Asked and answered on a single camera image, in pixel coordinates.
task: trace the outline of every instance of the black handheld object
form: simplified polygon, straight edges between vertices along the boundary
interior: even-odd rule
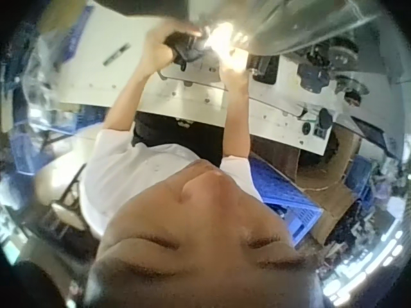
[[[164,44],[172,48],[176,52],[174,63],[181,66],[181,71],[185,71],[187,63],[198,60],[207,51],[205,48],[207,37],[205,35],[201,37],[195,37],[187,33],[175,32],[171,34]]]

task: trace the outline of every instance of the person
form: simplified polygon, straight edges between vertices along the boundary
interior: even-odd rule
[[[176,31],[200,35],[174,20],[147,34],[85,168],[82,213],[101,238],[85,306],[322,307],[313,263],[252,182],[246,71],[221,65],[228,107],[220,168],[178,144],[132,147],[144,86],[172,63],[163,42]]]

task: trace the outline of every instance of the person's left hand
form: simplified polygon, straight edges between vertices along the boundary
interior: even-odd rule
[[[151,76],[172,63],[175,55],[171,48],[164,45],[164,41],[175,32],[187,33],[198,37],[201,36],[199,29],[192,24],[180,22],[175,19],[167,19],[147,33],[143,47],[143,55],[137,67],[139,73],[144,76]]]

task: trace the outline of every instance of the person's right hand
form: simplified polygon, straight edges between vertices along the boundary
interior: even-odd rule
[[[166,19],[158,27],[147,33],[143,55],[137,67],[139,74],[151,76],[172,63],[175,55],[173,50],[164,44],[164,41],[175,32],[201,36],[199,29],[192,24],[175,19]]]
[[[229,60],[220,61],[220,78],[229,92],[248,90],[249,72],[245,69],[247,54],[244,51],[234,50]]]

